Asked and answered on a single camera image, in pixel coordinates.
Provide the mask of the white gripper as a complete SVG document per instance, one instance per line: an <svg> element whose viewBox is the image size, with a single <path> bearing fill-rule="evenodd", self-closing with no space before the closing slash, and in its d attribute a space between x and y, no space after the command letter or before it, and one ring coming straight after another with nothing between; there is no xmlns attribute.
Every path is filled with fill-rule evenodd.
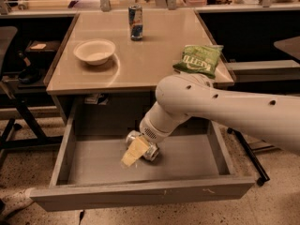
<svg viewBox="0 0 300 225"><path fill-rule="evenodd" d="M156 129L146 117L140 123L140 132L143 136L136 137L129 145L121 162L130 167L141 158L149 149L149 143L161 143L170 135L170 132L162 132Z"/></svg>

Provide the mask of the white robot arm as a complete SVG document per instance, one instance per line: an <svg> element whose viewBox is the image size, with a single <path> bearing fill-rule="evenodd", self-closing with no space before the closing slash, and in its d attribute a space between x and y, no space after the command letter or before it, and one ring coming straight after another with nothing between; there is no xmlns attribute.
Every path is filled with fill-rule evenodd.
<svg viewBox="0 0 300 225"><path fill-rule="evenodd" d="M282 150L300 154L300 97L220 90L203 75L177 74L156 87L156 102L126 138L121 162L156 158L157 144L191 117L215 121Z"/></svg>

